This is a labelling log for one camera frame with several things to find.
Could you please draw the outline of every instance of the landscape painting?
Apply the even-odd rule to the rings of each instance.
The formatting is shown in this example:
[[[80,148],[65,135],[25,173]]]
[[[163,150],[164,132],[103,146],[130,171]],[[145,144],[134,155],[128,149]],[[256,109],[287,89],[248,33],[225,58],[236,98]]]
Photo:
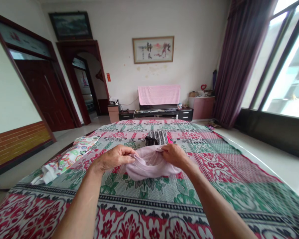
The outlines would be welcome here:
[[[174,36],[133,38],[134,63],[172,62]]]
[[[58,40],[92,39],[87,12],[49,15]]]

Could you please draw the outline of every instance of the floor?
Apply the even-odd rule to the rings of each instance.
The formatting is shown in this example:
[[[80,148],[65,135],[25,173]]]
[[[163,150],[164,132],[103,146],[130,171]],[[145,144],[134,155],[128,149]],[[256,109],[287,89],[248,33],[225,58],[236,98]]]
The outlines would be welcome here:
[[[54,133],[57,142],[40,151],[26,161],[0,175],[2,187],[12,187],[23,177],[42,166],[48,159],[63,149],[76,138],[90,133],[102,125],[109,124],[109,116],[91,117],[92,123],[81,128],[63,130]],[[231,145],[238,148],[250,160],[257,163],[263,170],[278,175],[299,195],[299,158],[272,147],[257,139],[249,137],[238,130],[216,129]],[[0,193],[0,202],[5,193]]]

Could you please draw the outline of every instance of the red tag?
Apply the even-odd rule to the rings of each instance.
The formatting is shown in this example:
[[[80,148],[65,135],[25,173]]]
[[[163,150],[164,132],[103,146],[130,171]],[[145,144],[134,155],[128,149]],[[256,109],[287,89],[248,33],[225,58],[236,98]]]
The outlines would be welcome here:
[[[108,82],[111,82],[110,73],[106,73],[106,76],[107,76],[107,81],[108,81]]]

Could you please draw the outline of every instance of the cable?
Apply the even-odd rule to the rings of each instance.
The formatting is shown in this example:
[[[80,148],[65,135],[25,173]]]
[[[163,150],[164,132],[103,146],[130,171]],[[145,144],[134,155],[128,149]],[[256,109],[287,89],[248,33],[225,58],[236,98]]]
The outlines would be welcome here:
[[[137,97],[135,100],[133,100],[133,102],[132,103],[130,103],[130,104],[128,104],[128,105],[131,105],[131,104],[133,104],[137,99],[138,99],[139,97]]]
[[[132,103],[130,103],[130,104],[128,104],[128,105],[131,105],[131,104],[133,104],[137,99],[138,99],[139,97],[137,97],[135,100],[133,100],[133,102]]]

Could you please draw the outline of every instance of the hand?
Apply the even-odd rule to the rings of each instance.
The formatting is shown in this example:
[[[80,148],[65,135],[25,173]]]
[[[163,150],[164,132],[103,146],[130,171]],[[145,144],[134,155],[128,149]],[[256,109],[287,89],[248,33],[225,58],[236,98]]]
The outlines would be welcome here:
[[[95,172],[103,173],[122,164],[133,163],[135,159],[129,154],[137,153],[134,149],[119,144],[95,159],[90,168]]]
[[[178,144],[167,144],[162,147],[163,158],[170,164],[183,169],[190,162],[185,151]]]

